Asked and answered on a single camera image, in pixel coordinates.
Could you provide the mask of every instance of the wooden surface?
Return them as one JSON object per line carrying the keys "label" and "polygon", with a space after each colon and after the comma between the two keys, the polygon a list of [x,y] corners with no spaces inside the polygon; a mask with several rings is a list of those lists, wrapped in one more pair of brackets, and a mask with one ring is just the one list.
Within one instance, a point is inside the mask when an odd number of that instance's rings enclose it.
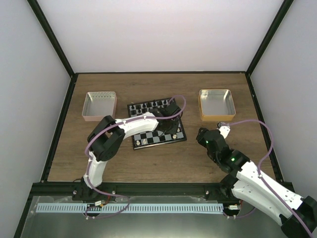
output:
{"label": "wooden surface", "polygon": [[[244,74],[80,74],[59,139],[49,181],[73,181],[87,167],[84,149],[87,136],[98,122],[86,122],[82,109],[87,92],[115,91],[116,118],[127,118],[127,104],[182,94],[187,107],[182,122],[187,141],[133,150],[132,139],[125,139],[106,167],[104,181],[116,182],[220,182],[225,173],[207,156],[196,141],[200,127],[215,129],[216,123],[199,117],[200,89],[229,89],[236,116],[233,121],[257,119]],[[231,148],[245,153],[255,163],[267,152],[261,128],[256,123],[233,126],[227,138]],[[274,177],[270,160],[263,171]]]}

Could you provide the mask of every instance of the black metal frame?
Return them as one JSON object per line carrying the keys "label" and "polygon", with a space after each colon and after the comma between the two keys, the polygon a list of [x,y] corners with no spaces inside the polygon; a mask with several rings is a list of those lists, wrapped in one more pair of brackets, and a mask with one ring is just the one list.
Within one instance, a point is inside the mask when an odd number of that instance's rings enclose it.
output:
{"label": "black metal frame", "polygon": [[284,0],[281,7],[279,8],[272,24],[270,25],[266,35],[264,36],[264,39],[262,40],[262,43],[260,44],[260,47],[256,54],[254,55],[250,66],[247,69],[247,74],[251,75],[258,65],[262,55],[264,54],[266,48],[268,47],[269,43],[271,42],[274,34],[276,33],[279,25],[283,21],[288,9],[291,7],[294,0]]}
{"label": "black metal frame", "polygon": [[[25,224],[26,217],[31,205],[33,196],[73,196],[73,191],[76,189],[78,183],[75,182],[48,182],[47,178],[52,166],[53,158],[59,141],[59,137],[63,128],[65,117],[68,111],[68,107],[71,101],[71,97],[75,88],[77,77],[79,73],[74,73],[71,68],[66,55],[64,54],[55,34],[53,33],[43,11],[41,10],[37,0],[27,0],[33,9],[37,19],[39,20],[41,26],[43,27],[47,37],[49,38],[51,44],[53,45],[57,55],[59,56],[61,62],[63,63],[65,69],[67,70],[69,76],[71,77],[69,87],[66,93],[64,104],[58,119],[57,127],[53,137],[53,141],[49,150],[48,158],[45,164],[45,168],[41,177],[41,182],[34,183],[30,195],[27,199],[25,208],[23,210],[20,222],[18,224],[15,238],[19,238],[22,234],[23,227]],[[199,72],[120,72],[128,73],[244,73],[248,82],[248,86],[253,98],[253,103],[258,115],[259,120],[264,121],[261,109],[251,82],[251,74],[255,67],[259,63],[263,53],[265,52],[267,46],[269,45],[271,39],[273,38],[275,32],[277,31],[280,23],[282,22],[284,16],[286,15],[288,9],[290,8],[293,0],[284,0],[281,5],[274,21],[272,22],[267,34],[265,35],[257,53],[255,54],[247,72],[245,71],[199,71]],[[101,72],[101,73],[118,73],[118,72]],[[268,131],[263,126],[261,127],[264,136],[265,144],[269,148],[271,140],[268,135]],[[292,183],[284,182],[283,176],[276,159],[274,151],[270,155],[270,160],[274,170],[275,178],[283,186],[290,190],[294,190]],[[115,190],[116,193],[127,195],[127,196],[177,196],[177,195],[188,195],[188,196],[202,196],[207,200],[215,200],[220,203],[235,203],[236,199],[225,197],[220,192],[219,183],[102,183],[101,187],[105,190]]]}

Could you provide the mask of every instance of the white wall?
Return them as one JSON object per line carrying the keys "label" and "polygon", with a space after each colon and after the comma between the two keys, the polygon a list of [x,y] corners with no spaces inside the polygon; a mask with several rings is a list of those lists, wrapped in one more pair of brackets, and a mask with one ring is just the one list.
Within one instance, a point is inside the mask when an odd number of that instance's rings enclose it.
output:
{"label": "white wall", "polygon": [[282,0],[39,0],[75,72],[246,70]]}
{"label": "white wall", "polygon": [[283,175],[317,199],[317,1],[294,1],[252,74]]}
{"label": "white wall", "polygon": [[69,76],[26,0],[0,1],[0,237],[39,182]]}

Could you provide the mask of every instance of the chessboard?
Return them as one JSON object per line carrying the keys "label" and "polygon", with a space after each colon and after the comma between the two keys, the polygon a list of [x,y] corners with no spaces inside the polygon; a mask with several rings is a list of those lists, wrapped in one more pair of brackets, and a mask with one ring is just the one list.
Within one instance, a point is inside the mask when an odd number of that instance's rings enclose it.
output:
{"label": "chessboard", "polygon": [[[148,112],[153,108],[167,107],[170,98],[158,99],[153,101],[146,101],[141,103],[132,103],[128,105],[129,117],[136,117]],[[132,136],[133,149],[141,149],[152,147],[156,145],[174,143],[187,140],[185,130],[182,124],[181,116],[176,118],[178,120],[178,129],[176,134],[168,134],[164,131],[154,130]]]}

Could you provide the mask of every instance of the metal tray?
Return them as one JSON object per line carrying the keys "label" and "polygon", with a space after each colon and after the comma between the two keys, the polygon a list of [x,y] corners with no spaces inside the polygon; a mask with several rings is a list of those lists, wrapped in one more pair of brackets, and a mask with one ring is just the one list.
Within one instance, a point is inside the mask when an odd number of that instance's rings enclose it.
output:
{"label": "metal tray", "polygon": [[203,121],[229,121],[236,115],[228,89],[202,89],[199,91],[198,102]]}
{"label": "metal tray", "polygon": [[115,92],[88,92],[82,116],[85,121],[100,121],[105,116],[115,116],[117,96]]}

